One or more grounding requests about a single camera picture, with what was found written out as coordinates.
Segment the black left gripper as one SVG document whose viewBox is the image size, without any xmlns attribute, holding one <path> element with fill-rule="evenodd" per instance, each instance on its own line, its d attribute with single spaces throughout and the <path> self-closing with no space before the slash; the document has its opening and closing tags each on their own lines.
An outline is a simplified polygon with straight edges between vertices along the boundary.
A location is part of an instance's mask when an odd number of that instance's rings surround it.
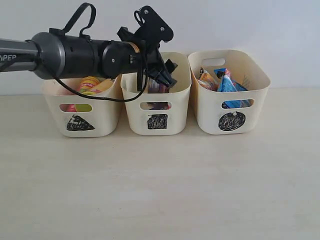
<svg viewBox="0 0 320 240">
<path fill-rule="evenodd" d="M 157 47 L 150 51 L 147 55 L 147 75 L 158 84 L 162 84 L 167 88 L 172 88 L 177 81 L 172 77 L 172 73 L 178 65 L 170 59 L 164 61 L 159 51 L 160 43 Z"/>
</svg>

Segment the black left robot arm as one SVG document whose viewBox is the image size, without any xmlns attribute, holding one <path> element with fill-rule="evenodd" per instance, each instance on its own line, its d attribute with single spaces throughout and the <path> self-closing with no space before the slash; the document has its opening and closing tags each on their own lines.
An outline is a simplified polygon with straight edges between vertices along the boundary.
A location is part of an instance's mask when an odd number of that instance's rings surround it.
<svg viewBox="0 0 320 240">
<path fill-rule="evenodd" d="M 97 40 L 85 36 L 40 32 L 26 41 L 1 39 L 0 63 L 17 61 L 7 72 L 30 71 L 44 80 L 58 77 L 74 79 L 100 77 L 114 79 L 122 74 L 140 73 L 166 87 L 176 80 L 171 73 L 177 66 L 163 61 L 159 45 L 147 49 L 140 39 L 129 41 Z"/>
</svg>

